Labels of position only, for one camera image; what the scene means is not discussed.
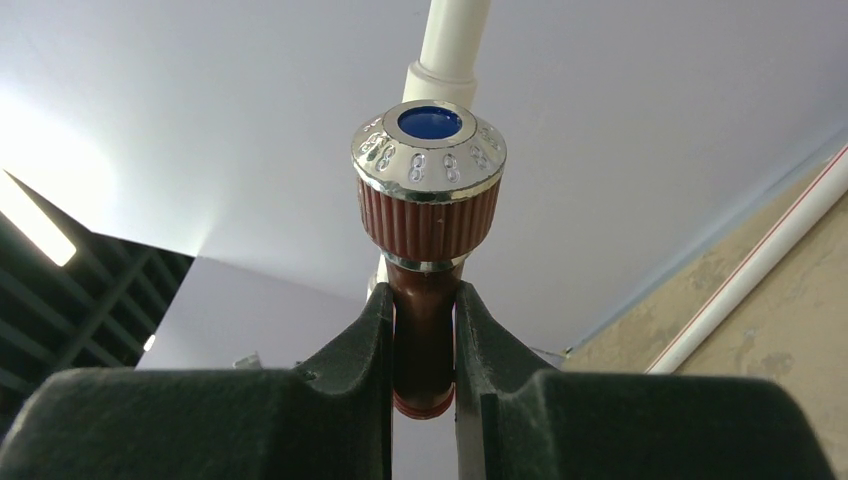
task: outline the wall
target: wall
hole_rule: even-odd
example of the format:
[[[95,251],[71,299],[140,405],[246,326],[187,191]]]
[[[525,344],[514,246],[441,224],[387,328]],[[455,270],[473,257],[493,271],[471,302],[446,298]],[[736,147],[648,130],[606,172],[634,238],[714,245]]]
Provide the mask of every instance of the wall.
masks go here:
[[[254,351],[265,367],[291,367],[353,322],[362,305],[199,258],[138,368],[232,368]],[[457,478],[453,425],[453,409],[427,422],[395,412],[395,476]]]
[[[566,370],[641,372],[806,187],[816,169],[617,322]],[[680,372],[778,382],[799,402],[848,478],[848,196],[796,245]]]

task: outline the white ceiling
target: white ceiling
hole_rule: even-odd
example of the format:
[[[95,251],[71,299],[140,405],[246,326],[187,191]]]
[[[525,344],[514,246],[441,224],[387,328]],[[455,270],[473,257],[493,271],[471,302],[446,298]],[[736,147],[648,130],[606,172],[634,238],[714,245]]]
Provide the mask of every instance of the white ceiling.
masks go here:
[[[0,89],[98,152],[9,107],[2,162],[94,230],[362,299],[348,144],[427,9],[0,0]],[[494,0],[476,71],[510,157],[466,278],[559,349],[843,125],[848,2]]]

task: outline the white conduit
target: white conduit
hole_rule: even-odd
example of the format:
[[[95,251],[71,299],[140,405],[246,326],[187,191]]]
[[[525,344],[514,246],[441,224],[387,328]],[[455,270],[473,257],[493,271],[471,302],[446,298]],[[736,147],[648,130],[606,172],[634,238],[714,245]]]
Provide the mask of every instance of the white conduit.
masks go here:
[[[445,100],[471,109],[477,79],[474,62],[486,26],[491,0],[432,0],[418,60],[409,65],[403,101]],[[386,260],[368,282],[367,297],[387,282]]]
[[[646,373],[674,373],[792,247],[848,191],[848,145],[795,200]]]

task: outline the red ribbed knob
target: red ribbed knob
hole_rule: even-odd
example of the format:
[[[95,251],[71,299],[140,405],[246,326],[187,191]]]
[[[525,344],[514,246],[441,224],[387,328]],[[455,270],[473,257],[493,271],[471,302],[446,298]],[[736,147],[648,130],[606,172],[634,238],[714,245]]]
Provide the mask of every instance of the red ribbed knob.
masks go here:
[[[455,203],[415,203],[392,198],[359,180],[362,225],[392,255],[413,262],[445,262],[468,254],[486,238],[500,180]]]

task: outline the light panel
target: light panel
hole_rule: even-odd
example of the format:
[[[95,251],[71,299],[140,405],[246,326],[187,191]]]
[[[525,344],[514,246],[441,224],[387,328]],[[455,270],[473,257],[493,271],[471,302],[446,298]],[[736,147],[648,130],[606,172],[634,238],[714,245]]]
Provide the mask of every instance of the light panel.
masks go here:
[[[144,351],[149,352],[150,349],[153,348],[153,342],[155,342],[155,341],[156,341],[156,335],[151,335],[150,338],[148,338],[147,341],[144,342],[144,347],[143,347]]]
[[[38,205],[0,170],[0,212],[58,266],[64,266],[77,249]]]

